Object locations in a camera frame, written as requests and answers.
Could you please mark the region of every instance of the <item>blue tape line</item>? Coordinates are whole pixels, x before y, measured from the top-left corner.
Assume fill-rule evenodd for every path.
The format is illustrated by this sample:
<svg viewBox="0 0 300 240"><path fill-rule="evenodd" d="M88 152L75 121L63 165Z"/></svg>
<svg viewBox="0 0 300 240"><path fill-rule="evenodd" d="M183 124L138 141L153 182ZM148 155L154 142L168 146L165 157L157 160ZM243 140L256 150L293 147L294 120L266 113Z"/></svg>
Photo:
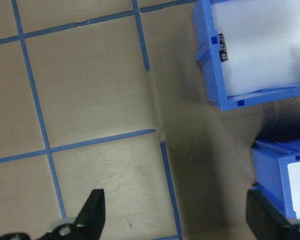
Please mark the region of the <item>blue tape line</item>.
<svg viewBox="0 0 300 240"><path fill-rule="evenodd" d="M51 174L52 174L52 180L53 180L58 204L60 207L61 216L62 216L62 218L66 218L67 216L66 216L65 206L64 206L64 202L63 202L62 196L61 196L60 186L59 186L59 182L58 182L58 178L57 178L54 160L53 160L52 153L50 150L50 144L49 144L46 126L45 126L45 122L44 122L44 118L43 118L43 114L42 114L42 110L41 110L41 106L40 106L40 102L39 102L36 83L35 83L34 75L33 75L31 64L30 64L30 59L29 59L28 50L27 50L27 46L26 46L24 31L22 29L22 24L20 21L17 0L11 0L11 3L12 3L15 22L16 22L16 27L17 27L18 34L19 34L19 40L20 40L20 44L21 44L23 57L24 57L26 71L27 71L30 86L31 86L35 109L36 109L36 113L37 113L40 128L41 128L41 133L42 133L42 138L43 138L43 142L44 142L44 146L45 146L45 150L46 150L46 155L48 158L48 162L49 162L49 166L50 166L50 170L51 170Z"/></svg>
<svg viewBox="0 0 300 240"><path fill-rule="evenodd" d="M132 0L132 5L133 5L134 16L135 16L136 28L139 34L139 41L140 41L140 46L141 46L141 51L143 56L144 67L145 70L147 70L148 72L150 71L150 63L149 63L144 30L142 28L142 23L141 23L138 0Z"/></svg>
<svg viewBox="0 0 300 240"><path fill-rule="evenodd" d="M93 144L101 144L101 143L106 143L106 142L111 142L115 140L120 140L120 139L127 139L127 138L132 138L140 135L145 135L145 134L152 134L156 130L154 129L144 129L144 130L139 130L139 131L132 131L132 132L127 132L119 135L114 135L114 136L106 136L106 137L101 137L101 138L96 138L92 140L87 140L87 141L80 141L68 145L63 145L63 146L56 146L52 147L51 151L53 153L55 152L60 152L68 149L75 149L75 148L80 148L84 146L89 146Z"/></svg>
<svg viewBox="0 0 300 240"><path fill-rule="evenodd" d="M2 38L2 39L0 39L0 45L15 42L18 40L19 40L19 36L11 36L11 37L7 37L7 38Z"/></svg>
<svg viewBox="0 0 300 240"><path fill-rule="evenodd" d="M0 164L18 160L18 159L26 159L26 158L36 157L36 156L40 156L40 155L44 155L44 154L46 154L46 150L32 151L32 152L28 152L28 153L13 155L13 156L1 157Z"/></svg>
<svg viewBox="0 0 300 240"><path fill-rule="evenodd" d="M181 235L174 235L174 236L166 236L161 238L156 238L153 240L182 240Z"/></svg>
<svg viewBox="0 0 300 240"><path fill-rule="evenodd" d="M130 11L124 11L124 12L115 13L115 14L111 14L111 15L100 16L100 17L85 20L83 22L73 22L73 23L68 23L68 24L64 24L64 25L60 25L60 26L46 28L43 30L28 32L28 33L24 34L24 37L26 39L38 37L38 36L45 35L45 34L51 34L51 33L60 32L60 31L68 30L68 29L74 29L74 28L77 28L80 26L86 26L86 25L90 25L90 24L106 22L109 20L125 18L128 16L132 16L134 14L135 14L134 11L130 10Z"/></svg>
<svg viewBox="0 0 300 240"><path fill-rule="evenodd" d="M158 5L142 7L142 8L140 8L140 12L141 13L148 13L148 12L153 12L153 11L169 8L169 7L174 7L174 6L177 6L177 5L195 3L196 1L197 0L170 1L170 2L166 2L166 3L158 4Z"/></svg>
<svg viewBox="0 0 300 240"><path fill-rule="evenodd" d="M161 147L161 152L162 152L166 180L168 183L168 188L169 188L169 193L170 193L170 198L171 198L171 204L173 207L176 232L181 237L181 234L182 234L181 223L180 223L180 218L179 218L176 195L175 195L175 191L174 191L174 185L172 182L172 177L171 177L171 172L170 172L170 167L169 167L169 160L168 160L166 144L164 142L162 142L160 144L160 147Z"/></svg>

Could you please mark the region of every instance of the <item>blue plastic bin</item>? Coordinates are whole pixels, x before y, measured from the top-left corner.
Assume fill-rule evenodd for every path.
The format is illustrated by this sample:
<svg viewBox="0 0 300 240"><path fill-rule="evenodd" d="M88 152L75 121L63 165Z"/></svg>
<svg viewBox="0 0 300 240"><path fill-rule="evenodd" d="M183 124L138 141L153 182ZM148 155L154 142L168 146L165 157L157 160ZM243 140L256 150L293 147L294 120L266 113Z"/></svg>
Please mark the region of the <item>blue plastic bin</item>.
<svg viewBox="0 0 300 240"><path fill-rule="evenodd" d="M269 142L256 140L252 148L258 185L267 198L287 218L296 218L293 207L288 165L300 162L300 140Z"/></svg>
<svg viewBox="0 0 300 240"><path fill-rule="evenodd" d="M201 68L208 100L214 102L222 111L226 111L299 96L300 83L227 96L219 53L221 46L218 34L222 32L215 29L212 14L212 4L225 1L227 0L197 0L193 11L198 47L195 60L202 62Z"/></svg>

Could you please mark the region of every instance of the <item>beige floor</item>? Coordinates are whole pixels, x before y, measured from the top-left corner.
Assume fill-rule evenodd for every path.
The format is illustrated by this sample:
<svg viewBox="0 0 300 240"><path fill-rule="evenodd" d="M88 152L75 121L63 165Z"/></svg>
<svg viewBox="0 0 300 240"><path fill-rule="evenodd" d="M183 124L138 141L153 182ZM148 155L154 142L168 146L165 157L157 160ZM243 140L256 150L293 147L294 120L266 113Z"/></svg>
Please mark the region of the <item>beige floor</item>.
<svg viewBox="0 0 300 240"><path fill-rule="evenodd" d="M129 0L18 0L18 6L25 33L133 9ZM254 239L245 223L246 192L255 180L250 147L264 128L300 125L300 97L227 112L207 101L194 62L193 8L141 13L149 72L134 16L26 40L52 147L156 129L53 153L68 216L91 189L105 189L102 240L177 234L161 141L183 238ZM11 3L0 0L0 39L15 35ZM20 44L0 45L0 158L44 148ZM45 155L0 163L0 235L25 231L38 238L60 217Z"/></svg>

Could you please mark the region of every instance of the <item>black object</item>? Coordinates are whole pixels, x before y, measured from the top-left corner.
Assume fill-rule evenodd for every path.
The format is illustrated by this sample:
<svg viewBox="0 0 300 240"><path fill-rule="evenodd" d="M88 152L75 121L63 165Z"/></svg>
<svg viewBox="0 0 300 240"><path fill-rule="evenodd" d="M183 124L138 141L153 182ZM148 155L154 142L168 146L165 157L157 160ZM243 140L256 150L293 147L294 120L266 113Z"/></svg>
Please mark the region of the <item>black object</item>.
<svg viewBox="0 0 300 240"><path fill-rule="evenodd" d="M300 221L286 219L259 190L248 190L246 221L257 240L300 240Z"/></svg>
<svg viewBox="0 0 300 240"><path fill-rule="evenodd" d="M222 33L219 33L219 43L220 43L220 51L219 51L219 54L220 54L220 60L221 62L225 62L225 61L228 61L228 53L227 53L227 48L226 48L226 41L225 41L225 37Z"/></svg>
<svg viewBox="0 0 300 240"><path fill-rule="evenodd" d="M57 226L38 240L99 240L106 221L105 193L92 190L73 223ZM30 240L26 233L9 233L0 240Z"/></svg>

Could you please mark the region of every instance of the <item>blue tape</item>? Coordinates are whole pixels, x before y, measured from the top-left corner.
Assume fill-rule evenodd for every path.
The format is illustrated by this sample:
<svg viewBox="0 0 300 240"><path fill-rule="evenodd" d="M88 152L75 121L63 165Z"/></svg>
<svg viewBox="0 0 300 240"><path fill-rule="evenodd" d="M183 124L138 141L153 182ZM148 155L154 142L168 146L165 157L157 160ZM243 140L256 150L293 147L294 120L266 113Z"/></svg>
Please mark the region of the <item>blue tape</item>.
<svg viewBox="0 0 300 240"><path fill-rule="evenodd" d="M16 42L18 40L19 40L19 36L11 36L11 37L7 37L7 38L2 38L2 39L0 39L0 45L11 43L11 42Z"/></svg>
<svg viewBox="0 0 300 240"><path fill-rule="evenodd" d="M179 235L180 239L182 239L182 236L181 236L181 234L182 234L181 223L180 223L180 218L179 218L176 195L175 195L175 191L174 191L174 185L173 185L173 182L172 182L172 177L171 177L171 172L170 172L170 167L169 167L169 160L168 160L168 153L167 153L166 144L164 142L162 142L160 144L160 147L161 147L161 152L162 152L162 158L163 158L163 164L164 164L166 180L167 180L167 183L168 183L168 188L169 188L169 193L170 193L170 198L171 198L171 204L172 204L172 207L173 207L173 214L174 214L176 232Z"/></svg>
<svg viewBox="0 0 300 240"><path fill-rule="evenodd" d="M174 6L177 6L177 5L195 3L196 1L197 0L170 1L170 2L166 2L166 3L158 4L158 5L142 7L142 8L140 8L140 12L141 13L148 13L148 12L153 12L153 11L169 8L169 7L174 7Z"/></svg>
<svg viewBox="0 0 300 240"><path fill-rule="evenodd" d="M28 32L28 33L24 34L24 37L26 39L38 37L38 36L45 35L45 34L51 34L51 33L60 32L60 31L68 30L68 29L74 29L74 28L77 28L80 26L86 26L86 25L102 23L102 22L106 22L106 21L110 21L110 20L114 20L114 19L125 18L128 16L132 16L134 14L135 13L133 10L124 11L124 12L120 12L120 13L115 13L115 14L111 14L111 15L88 19L83 22L73 22L73 23L68 23L68 24L64 24L64 25L60 25L60 26L46 28L43 30Z"/></svg>
<svg viewBox="0 0 300 240"><path fill-rule="evenodd" d="M6 157L1 157L0 158L0 164L1 163L6 163L18 159L26 159L26 158L31 158L31 157L36 157L40 155L46 154L46 150L39 150L39 151L32 151L28 153L23 153L23 154L18 154L18 155L13 155L13 156L6 156Z"/></svg>
<svg viewBox="0 0 300 240"><path fill-rule="evenodd" d="M92 140L87 140L87 141L80 141L68 145L63 145L63 146L57 146L57 147L52 147L51 151L53 153L55 152L60 152L68 149L75 149L75 148L80 148L84 146L89 146L93 144L101 144L101 143L106 143L106 142L111 142L115 140L120 140L120 139L127 139L127 138L132 138L140 135L145 135L145 134L152 134L156 130L154 129L144 129L144 130L139 130L139 131L132 131L132 132L127 132L119 135L114 135L114 136L106 136L106 137L101 137L101 138L96 138Z"/></svg>
<svg viewBox="0 0 300 240"><path fill-rule="evenodd" d="M144 30L142 28L142 23L141 23L138 0L132 0L132 5L133 5L134 16L135 16L136 28L139 34L139 41L140 41L140 46L141 46L141 51L143 56L144 67L145 70L148 72L150 71L150 63L149 63Z"/></svg>
<svg viewBox="0 0 300 240"><path fill-rule="evenodd" d="M174 236L166 236L161 238L156 238L153 240L182 240L181 235L174 235Z"/></svg>
<svg viewBox="0 0 300 240"><path fill-rule="evenodd" d="M58 178L57 178L54 160L53 160L52 153L50 150L50 144L49 144L49 140L48 140L44 117L42 114L39 97L38 97L38 93L37 93L37 88L36 88L36 83L35 83L34 75L33 75L31 64L30 64L30 59L29 59L28 50L27 50L27 46L26 46L24 31L22 29L22 24L20 21L17 0L11 0L11 3L12 3L15 23L16 23L16 27L18 30L18 35L19 35L21 49L22 49L22 53L23 53L23 57L24 57L26 71L27 71L30 86L31 86L34 105L35 105L36 113L37 113L40 128L41 128L42 138L43 138L43 142L44 142L44 146L45 146L45 150L46 150L46 154L47 154L47 158L48 158L48 162L49 162L49 166L50 166L50 170L51 170L51 174L52 174L53 184L54 184L61 216L62 216L62 218L66 218L67 216L66 216L65 206L64 206L64 202L63 202L62 196L61 196L60 186L59 186L59 182L58 182Z"/></svg>

